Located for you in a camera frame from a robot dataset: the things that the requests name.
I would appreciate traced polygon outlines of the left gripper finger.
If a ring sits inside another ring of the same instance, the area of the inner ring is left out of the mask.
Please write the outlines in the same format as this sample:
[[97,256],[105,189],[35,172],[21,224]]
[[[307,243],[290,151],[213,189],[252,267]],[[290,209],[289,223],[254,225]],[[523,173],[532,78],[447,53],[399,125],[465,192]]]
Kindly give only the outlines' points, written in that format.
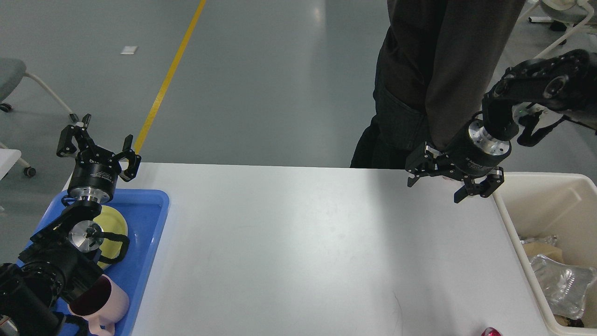
[[[125,182],[130,182],[136,178],[142,159],[142,157],[132,148],[132,143],[133,136],[126,136],[122,151],[110,158],[110,168],[117,172],[118,176]],[[128,163],[126,169],[122,169],[121,164],[119,163],[121,160],[125,160]]]
[[88,134],[91,115],[84,115],[82,121],[67,125],[60,134],[56,150],[57,157],[70,157],[76,161],[98,161],[98,146]]

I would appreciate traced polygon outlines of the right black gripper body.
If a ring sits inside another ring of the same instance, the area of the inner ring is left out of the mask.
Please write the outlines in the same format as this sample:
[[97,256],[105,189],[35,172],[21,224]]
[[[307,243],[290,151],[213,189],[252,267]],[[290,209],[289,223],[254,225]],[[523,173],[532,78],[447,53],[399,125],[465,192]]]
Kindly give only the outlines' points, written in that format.
[[456,132],[438,158],[442,175],[454,180],[481,178],[495,170],[511,153],[509,140],[499,140],[481,119],[471,119]]

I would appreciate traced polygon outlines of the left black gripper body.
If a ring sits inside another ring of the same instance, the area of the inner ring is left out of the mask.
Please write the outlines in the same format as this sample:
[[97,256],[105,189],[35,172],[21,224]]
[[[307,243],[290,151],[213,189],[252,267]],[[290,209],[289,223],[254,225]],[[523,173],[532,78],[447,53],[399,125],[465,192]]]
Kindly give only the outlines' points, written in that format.
[[81,154],[76,156],[75,168],[68,185],[68,195],[71,198],[83,199],[88,196],[98,203],[107,203],[113,199],[119,164],[101,162],[99,159]]

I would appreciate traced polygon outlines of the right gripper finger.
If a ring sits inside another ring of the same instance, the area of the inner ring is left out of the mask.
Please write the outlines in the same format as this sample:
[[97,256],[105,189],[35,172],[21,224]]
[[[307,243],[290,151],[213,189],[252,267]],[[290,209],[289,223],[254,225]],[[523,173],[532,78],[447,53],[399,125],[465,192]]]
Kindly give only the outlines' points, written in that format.
[[424,142],[417,146],[406,158],[405,170],[409,172],[407,186],[413,187],[422,177],[448,176],[451,163],[444,153]]
[[492,169],[480,182],[476,182],[476,178],[471,175],[458,173],[456,176],[464,185],[454,193],[454,203],[459,203],[468,196],[487,198],[499,189],[505,181],[505,172],[502,167]]

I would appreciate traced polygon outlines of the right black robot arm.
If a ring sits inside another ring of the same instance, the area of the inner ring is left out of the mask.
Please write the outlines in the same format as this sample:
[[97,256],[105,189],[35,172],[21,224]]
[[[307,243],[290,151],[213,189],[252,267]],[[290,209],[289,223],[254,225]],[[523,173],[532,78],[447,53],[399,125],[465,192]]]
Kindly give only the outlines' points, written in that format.
[[407,185],[443,176],[463,184],[455,203],[491,196],[505,182],[500,164],[510,155],[513,138],[533,147],[564,121],[596,128],[596,88],[596,53],[584,49],[508,68],[444,150],[424,142],[408,156]]

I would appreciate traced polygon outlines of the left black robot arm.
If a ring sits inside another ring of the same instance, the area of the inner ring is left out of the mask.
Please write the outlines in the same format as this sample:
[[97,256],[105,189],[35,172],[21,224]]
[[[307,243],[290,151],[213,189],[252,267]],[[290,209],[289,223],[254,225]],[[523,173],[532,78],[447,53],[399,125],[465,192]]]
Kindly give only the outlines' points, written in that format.
[[74,157],[75,167],[68,185],[64,210],[30,238],[19,254],[21,266],[1,266],[0,312],[3,336],[57,336],[64,325],[77,327],[77,336],[88,334],[82,317],[55,311],[58,299],[72,302],[98,281],[103,270],[98,262],[121,262],[130,240],[123,234],[88,225],[82,238],[88,247],[76,244],[73,230],[93,221],[102,205],[113,199],[118,178],[136,177],[141,157],[132,149],[133,136],[124,140],[122,151],[113,153],[94,143],[88,134],[91,115],[67,125],[58,141],[58,157]]

